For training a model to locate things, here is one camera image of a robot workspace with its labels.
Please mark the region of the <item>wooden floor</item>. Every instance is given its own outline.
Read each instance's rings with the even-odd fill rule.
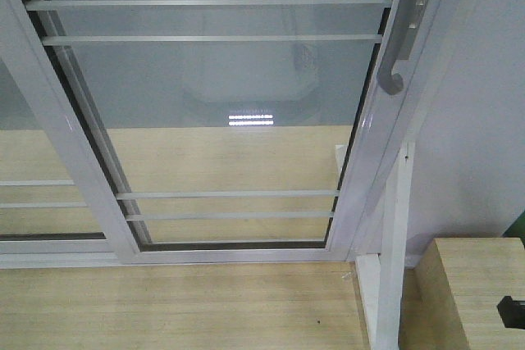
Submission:
[[[364,350],[355,280],[349,263],[0,270],[0,348]]]

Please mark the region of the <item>white aluminum frame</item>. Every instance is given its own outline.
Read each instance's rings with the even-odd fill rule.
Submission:
[[[27,11],[57,11],[100,7],[274,7],[274,6],[390,7],[391,0],[37,0],[25,3]]]
[[[273,43],[310,41],[371,41],[380,43],[380,34],[303,34],[289,36],[47,36],[46,47],[105,43]]]

